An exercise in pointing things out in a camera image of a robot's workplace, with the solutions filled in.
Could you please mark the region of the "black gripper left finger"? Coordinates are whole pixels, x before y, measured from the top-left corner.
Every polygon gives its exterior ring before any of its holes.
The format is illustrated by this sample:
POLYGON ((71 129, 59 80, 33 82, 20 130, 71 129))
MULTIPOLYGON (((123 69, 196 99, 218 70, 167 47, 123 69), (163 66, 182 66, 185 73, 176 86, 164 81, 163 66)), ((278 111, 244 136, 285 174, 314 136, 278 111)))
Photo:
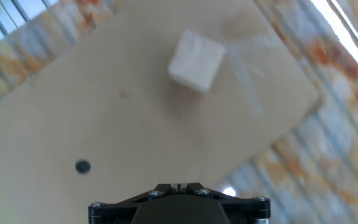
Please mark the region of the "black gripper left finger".
POLYGON ((114 223, 120 218, 133 219, 145 202, 179 193, 179 184, 158 184, 154 189, 118 203, 94 202, 88 206, 88 223, 114 223))

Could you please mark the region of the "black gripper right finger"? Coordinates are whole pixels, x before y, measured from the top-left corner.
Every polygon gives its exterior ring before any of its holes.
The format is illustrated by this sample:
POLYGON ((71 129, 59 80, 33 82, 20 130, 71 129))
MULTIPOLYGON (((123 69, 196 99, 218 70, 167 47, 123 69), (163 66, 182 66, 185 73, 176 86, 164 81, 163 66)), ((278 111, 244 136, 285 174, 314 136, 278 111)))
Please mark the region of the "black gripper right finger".
POLYGON ((200 183, 178 184, 179 194, 190 194, 214 200, 222 206, 229 223, 271 224, 268 197, 239 198, 208 189, 200 183))

